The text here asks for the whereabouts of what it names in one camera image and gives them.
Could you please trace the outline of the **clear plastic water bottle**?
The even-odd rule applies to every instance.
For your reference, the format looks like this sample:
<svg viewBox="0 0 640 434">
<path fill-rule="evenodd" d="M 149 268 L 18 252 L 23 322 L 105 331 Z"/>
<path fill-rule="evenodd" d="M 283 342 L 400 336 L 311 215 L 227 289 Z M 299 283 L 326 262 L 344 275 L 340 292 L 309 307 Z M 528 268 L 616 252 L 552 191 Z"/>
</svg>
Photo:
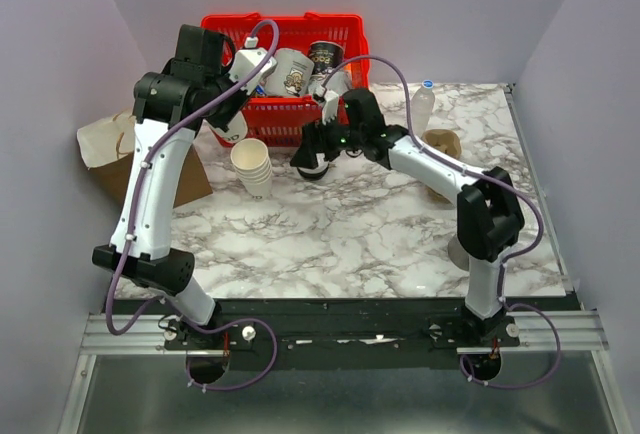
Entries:
<svg viewBox="0 0 640 434">
<path fill-rule="evenodd" d="M 428 127 L 435 105 L 434 83 L 424 80 L 410 101 L 413 132 L 421 136 Z"/>
</svg>

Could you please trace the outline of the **grey printed cup in basket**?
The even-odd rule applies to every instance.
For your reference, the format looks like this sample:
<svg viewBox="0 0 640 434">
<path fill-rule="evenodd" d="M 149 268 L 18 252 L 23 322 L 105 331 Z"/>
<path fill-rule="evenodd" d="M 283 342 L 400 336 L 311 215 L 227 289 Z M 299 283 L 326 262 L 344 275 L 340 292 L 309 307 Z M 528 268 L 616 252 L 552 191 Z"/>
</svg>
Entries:
<svg viewBox="0 0 640 434">
<path fill-rule="evenodd" d="M 302 97 L 307 93 L 314 63 L 301 51 L 280 48 L 276 68 L 266 79 L 265 93 L 270 97 Z"/>
</svg>

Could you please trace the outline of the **stack of white paper cups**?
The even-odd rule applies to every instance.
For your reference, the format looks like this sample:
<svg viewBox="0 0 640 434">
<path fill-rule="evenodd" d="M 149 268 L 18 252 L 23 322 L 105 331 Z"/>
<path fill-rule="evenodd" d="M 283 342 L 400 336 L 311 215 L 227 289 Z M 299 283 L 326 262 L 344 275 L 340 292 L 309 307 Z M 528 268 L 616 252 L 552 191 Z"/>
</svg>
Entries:
<svg viewBox="0 0 640 434">
<path fill-rule="evenodd" d="M 272 190 L 272 163 L 268 147 L 248 138 L 235 144 L 230 153 L 232 167 L 247 192 L 256 199 L 267 198 Z"/>
</svg>

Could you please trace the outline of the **black printed can in basket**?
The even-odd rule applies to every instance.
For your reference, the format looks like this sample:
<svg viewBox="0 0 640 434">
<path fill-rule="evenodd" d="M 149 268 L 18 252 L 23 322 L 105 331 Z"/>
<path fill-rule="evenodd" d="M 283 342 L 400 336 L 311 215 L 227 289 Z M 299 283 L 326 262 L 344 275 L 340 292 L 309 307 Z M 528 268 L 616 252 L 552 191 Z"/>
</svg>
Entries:
<svg viewBox="0 0 640 434">
<path fill-rule="evenodd" d="M 307 57 L 313 63 L 313 76 L 330 73 L 344 60 L 344 49 L 330 41 L 315 41 L 310 44 Z"/>
</svg>

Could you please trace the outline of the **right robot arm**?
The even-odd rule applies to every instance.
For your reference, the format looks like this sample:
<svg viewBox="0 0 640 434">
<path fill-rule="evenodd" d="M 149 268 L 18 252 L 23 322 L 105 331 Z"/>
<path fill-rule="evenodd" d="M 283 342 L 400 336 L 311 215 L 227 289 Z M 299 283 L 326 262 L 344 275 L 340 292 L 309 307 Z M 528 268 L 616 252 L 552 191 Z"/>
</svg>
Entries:
<svg viewBox="0 0 640 434">
<path fill-rule="evenodd" d="M 524 226 L 509 174 L 499 167 L 469 166 L 414 139 L 407 128 L 387 123 L 366 88 L 343 97 L 328 92 L 321 119 L 303 126 L 290 164 L 309 176 L 347 151 L 412 177 L 455 206 L 457 239 L 469 257 L 470 275 L 457 327 L 467 343 L 485 344 L 506 315 L 501 265 Z"/>
</svg>

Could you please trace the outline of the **grey crumpled item in basket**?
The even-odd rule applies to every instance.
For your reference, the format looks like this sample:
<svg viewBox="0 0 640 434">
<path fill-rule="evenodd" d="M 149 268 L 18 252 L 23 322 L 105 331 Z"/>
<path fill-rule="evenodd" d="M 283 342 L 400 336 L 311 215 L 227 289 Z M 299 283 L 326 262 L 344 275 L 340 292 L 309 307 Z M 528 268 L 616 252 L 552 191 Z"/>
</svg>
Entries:
<svg viewBox="0 0 640 434">
<path fill-rule="evenodd" d="M 310 78 L 307 94 L 315 101 L 324 101 L 330 91 L 341 96 L 353 88 L 351 75 L 340 70 L 331 76 L 326 86 L 325 80 L 329 77 L 329 73 L 313 74 Z"/>
</svg>

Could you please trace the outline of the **single white paper cup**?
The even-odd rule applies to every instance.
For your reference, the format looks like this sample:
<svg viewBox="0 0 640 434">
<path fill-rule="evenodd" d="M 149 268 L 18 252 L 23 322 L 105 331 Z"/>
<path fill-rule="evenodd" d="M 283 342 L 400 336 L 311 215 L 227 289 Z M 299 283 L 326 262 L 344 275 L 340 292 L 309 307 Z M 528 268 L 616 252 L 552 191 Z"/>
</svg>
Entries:
<svg viewBox="0 0 640 434">
<path fill-rule="evenodd" d="M 222 145 L 234 145 L 248 135 L 248 125 L 242 112 L 238 112 L 225 127 L 209 127 Z"/>
</svg>

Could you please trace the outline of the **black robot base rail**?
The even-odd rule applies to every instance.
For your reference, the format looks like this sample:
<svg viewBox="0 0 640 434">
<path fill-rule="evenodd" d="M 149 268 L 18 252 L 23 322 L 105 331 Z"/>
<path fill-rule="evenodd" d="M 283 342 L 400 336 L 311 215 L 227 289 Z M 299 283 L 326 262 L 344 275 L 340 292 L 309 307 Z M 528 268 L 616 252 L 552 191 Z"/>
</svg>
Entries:
<svg viewBox="0 0 640 434">
<path fill-rule="evenodd" d="M 467 358 L 476 376 L 492 379 L 512 353 L 591 347 L 596 319 L 573 295 L 515 298 L 488 321 L 473 319 L 458 298 L 224 299 L 202 327 L 160 303 L 119 336 L 109 332 L 104 316 L 93 315 L 82 348 L 224 362 L 257 372 L 456 370 Z"/>
</svg>

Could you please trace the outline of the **stack of cup lids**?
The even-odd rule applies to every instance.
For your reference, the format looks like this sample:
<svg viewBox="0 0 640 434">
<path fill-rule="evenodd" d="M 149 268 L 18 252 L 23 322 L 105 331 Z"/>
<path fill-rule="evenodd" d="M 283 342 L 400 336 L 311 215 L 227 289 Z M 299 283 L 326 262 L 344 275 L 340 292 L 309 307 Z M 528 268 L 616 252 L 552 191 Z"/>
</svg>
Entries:
<svg viewBox="0 0 640 434">
<path fill-rule="evenodd" d="M 303 179 L 309 181 L 317 181 L 322 179 L 327 174 L 329 167 L 330 165 L 325 163 L 313 169 L 297 167 L 296 170 Z"/>
</svg>

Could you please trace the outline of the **brown pulp cup carrier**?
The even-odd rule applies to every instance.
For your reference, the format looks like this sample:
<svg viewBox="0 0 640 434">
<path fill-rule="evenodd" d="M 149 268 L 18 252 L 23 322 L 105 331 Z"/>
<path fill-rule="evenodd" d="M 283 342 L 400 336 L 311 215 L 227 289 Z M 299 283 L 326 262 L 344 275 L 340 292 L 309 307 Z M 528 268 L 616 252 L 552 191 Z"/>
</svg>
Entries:
<svg viewBox="0 0 640 434">
<path fill-rule="evenodd" d="M 423 132 L 421 140 L 430 147 L 446 154 L 453 159 L 460 160 L 462 147 L 458 135 L 448 129 L 429 129 Z M 427 193 L 434 202 L 451 204 L 451 202 L 438 191 L 427 187 Z"/>
</svg>

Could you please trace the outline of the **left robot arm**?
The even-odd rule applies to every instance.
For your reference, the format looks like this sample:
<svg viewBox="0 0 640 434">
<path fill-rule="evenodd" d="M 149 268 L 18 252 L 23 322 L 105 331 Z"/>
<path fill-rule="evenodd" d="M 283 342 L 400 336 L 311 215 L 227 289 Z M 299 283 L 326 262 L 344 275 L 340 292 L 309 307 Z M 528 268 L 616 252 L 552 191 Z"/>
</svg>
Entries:
<svg viewBox="0 0 640 434">
<path fill-rule="evenodd" d="M 134 154 L 120 219 L 108 244 L 92 253 L 94 265 L 125 277 L 171 301 L 190 320 L 187 336 L 201 349 L 214 347 L 222 334 L 213 318 L 215 300 L 195 280 L 193 254 L 171 246 L 171 215 L 184 161 L 202 120 L 194 111 L 222 96 L 207 117 L 234 139 L 247 128 L 240 111 L 247 87 L 234 85 L 259 63 L 257 40 L 250 37 L 223 63 L 231 38 L 197 26 L 179 31 L 174 56 L 159 73 L 146 73 L 134 86 Z"/>
</svg>

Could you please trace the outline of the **red plastic shopping basket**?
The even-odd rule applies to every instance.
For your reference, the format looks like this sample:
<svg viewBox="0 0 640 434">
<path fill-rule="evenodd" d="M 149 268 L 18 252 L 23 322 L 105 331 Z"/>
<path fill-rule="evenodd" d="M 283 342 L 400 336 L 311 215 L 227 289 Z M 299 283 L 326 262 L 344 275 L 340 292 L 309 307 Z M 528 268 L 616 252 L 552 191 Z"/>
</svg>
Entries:
<svg viewBox="0 0 640 434">
<path fill-rule="evenodd" d="M 237 48 L 263 16 L 248 14 L 211 14 L 201 26 L 228 35 Z M 275 16 L 280 48 L 303 53 L 314 41 L 331 41 L 344 49 L 347 59 L 369 52 L 363 20 L 356 14 L 307 12 L 301 16 Z M 302 98 L 255 97 L 242 109 L 248 136 L 269 147 L 297 147 L 303 125 L 321 118 L 321 108 L 309 96 Z"/>
</svg>

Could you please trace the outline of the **brown paper takeout bag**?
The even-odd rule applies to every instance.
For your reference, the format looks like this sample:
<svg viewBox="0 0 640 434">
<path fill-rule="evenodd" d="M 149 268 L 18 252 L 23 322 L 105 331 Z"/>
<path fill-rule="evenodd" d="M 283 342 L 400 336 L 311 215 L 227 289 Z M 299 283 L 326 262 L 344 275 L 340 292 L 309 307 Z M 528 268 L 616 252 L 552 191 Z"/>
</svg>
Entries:
<svg viewBox="0 0 640 434">
<path fill-rule="evenodd" d="M 121 111 L 80 128 L 77 141 L 91 176 L 119 207 L 124 204 L 134 151 L 135 117 Z M 186 155 L 174 201 L 180 207 L 213 192 L 194 147 Z"/>
</svg>

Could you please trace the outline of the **grey cup of straws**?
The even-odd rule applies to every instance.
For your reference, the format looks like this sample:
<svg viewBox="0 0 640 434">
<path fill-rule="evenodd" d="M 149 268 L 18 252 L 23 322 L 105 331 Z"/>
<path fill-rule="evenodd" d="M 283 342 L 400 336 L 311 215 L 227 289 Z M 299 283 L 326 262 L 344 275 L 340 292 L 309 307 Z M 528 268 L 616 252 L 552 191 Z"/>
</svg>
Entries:
<svg viewBox="0 0 640 434">
<path fill-rule="evenodd" d="M 470 255 L 461 245 L 458 236 L 454 234 L 447 243 L 447 254 L 450 261 L 460 270 L 468 272 L 470 269 Z"/>
</svg>

